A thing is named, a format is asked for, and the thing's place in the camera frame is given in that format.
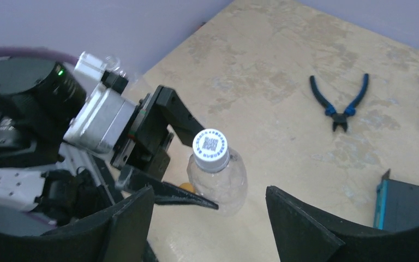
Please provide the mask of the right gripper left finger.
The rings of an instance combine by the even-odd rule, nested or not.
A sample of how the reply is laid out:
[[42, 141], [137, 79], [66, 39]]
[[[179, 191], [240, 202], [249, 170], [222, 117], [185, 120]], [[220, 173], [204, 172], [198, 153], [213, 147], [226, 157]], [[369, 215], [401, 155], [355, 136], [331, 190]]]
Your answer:
[[41, 236], [0, 233], [0, 261], [141, 261], [154, 206], [146, 187]]

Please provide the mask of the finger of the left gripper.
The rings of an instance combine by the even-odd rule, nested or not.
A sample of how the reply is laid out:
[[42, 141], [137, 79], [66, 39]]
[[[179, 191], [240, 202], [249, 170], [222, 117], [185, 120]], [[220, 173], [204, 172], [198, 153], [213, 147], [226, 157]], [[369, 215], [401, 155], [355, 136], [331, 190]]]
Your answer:
[[157, 92], [155, 104], [164, 116], [166, 126], [173, 128], [183, 145], [192, 147], [195, 136], [204, 130], [203, 125], [189, 111], [175, 89], [160, 85]]
[[151, 187], [157, 205], [196, 205], [213, 210], [219, 209], [219, 205], [209, 199], [163, 182], [130, 165], [126, 165], [120, 171], [115, 187], [131, 194], [142, 188]]

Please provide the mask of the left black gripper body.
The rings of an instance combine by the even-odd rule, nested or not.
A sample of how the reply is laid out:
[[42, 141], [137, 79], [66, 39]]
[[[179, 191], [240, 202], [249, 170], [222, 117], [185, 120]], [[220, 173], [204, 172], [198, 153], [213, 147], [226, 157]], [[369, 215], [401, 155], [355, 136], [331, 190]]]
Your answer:
[[170, 162], [167, 148], [173, 135], [157, 105], [159, 92], [148, 94], [136, 106], [122, 132], [110, 164], [121, 170], [130, 165], [162, 180]]

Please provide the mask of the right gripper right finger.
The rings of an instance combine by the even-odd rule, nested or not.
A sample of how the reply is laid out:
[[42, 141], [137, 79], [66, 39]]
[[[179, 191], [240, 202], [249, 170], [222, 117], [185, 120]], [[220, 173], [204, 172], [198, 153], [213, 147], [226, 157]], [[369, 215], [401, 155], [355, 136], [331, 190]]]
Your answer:
[[357, 224], [277, 186], [265, 198], [280, 261], [419, 261], [419, 226], [392, 233]]

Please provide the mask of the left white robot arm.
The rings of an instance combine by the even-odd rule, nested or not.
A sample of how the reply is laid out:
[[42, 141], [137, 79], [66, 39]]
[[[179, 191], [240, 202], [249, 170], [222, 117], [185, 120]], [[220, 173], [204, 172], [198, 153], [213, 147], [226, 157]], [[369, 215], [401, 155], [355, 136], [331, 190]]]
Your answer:
[[203, 129], [177, 92], [160, 85], [134, 103], [125, 77], [97, 81], [87, 95], [61, 61], [0, 60], [0, 206], [65, 225], [149, 186], [158, 205], [219, 209], [163, 181], [173, 138], [191, 146]]

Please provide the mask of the white bottle cap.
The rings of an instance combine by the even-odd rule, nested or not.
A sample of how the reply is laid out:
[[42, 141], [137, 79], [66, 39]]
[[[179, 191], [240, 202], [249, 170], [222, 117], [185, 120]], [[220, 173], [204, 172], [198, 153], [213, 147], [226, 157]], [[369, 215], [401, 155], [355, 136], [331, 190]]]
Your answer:
[[193, 140], [192, 149], [196, 165], [207, 173], [220, 172], [230, 160], [228, 141], [217, 129], [200, 131]]

